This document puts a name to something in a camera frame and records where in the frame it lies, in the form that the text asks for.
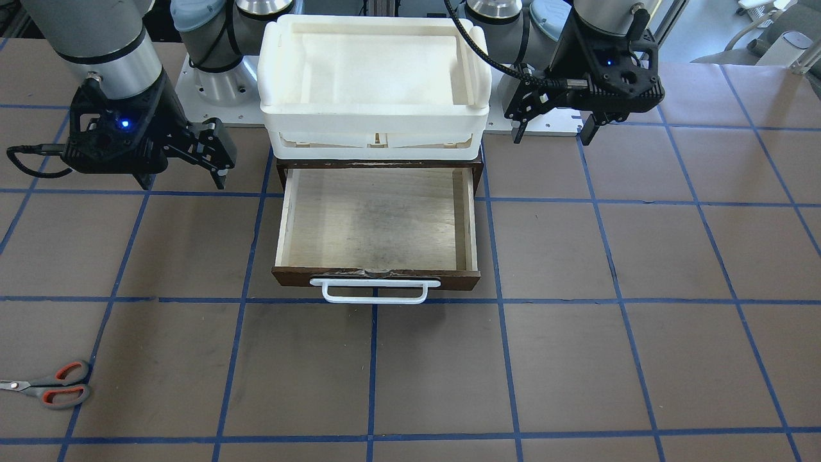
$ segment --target wooden drawer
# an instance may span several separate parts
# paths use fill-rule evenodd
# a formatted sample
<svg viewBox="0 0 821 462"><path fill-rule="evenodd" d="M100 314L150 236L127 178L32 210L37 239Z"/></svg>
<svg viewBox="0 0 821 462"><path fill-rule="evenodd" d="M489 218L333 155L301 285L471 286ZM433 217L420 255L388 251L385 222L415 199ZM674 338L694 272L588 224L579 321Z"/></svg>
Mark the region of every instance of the wooden drawer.
<svg viewBox="0 0 821 462"><path fill-rule="evenodd" d="M322 286L340 303L471 290L480 276L473 183L471 168L288 169L273 274L282 285ZM423 297L328 294L352 286L416 287Z"/></svg>

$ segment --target plastic container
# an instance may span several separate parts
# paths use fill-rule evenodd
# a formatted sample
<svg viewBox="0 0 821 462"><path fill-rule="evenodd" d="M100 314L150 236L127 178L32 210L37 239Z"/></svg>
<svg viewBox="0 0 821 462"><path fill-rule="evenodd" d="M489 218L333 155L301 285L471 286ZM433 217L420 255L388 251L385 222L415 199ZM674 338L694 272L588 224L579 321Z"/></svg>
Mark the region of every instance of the plastic container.
<svg viewBox="0 0 821 462"><path fill-rule="evenodd" d="M368 16L268 23L258 78L279 159L473 159L492 82L450 19Z"/></svg>

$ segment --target white handle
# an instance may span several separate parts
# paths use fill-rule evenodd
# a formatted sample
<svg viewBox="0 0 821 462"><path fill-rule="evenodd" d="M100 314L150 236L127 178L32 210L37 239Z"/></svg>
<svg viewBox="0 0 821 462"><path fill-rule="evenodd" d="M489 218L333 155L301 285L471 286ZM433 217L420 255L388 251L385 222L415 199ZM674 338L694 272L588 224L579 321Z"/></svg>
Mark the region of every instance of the white handle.
<svg viewBox="0 0 821 462"><path fill-rule="evenodd" d="M428 298L428 288L442 285L437 280L346 280L322 279L310 280L310 284L322 287L322 296L331 303L359 303L365 305L418 305ZM419 297L338 297L328 293L329 287L394 287L419 288L422 294Z"/></svg>

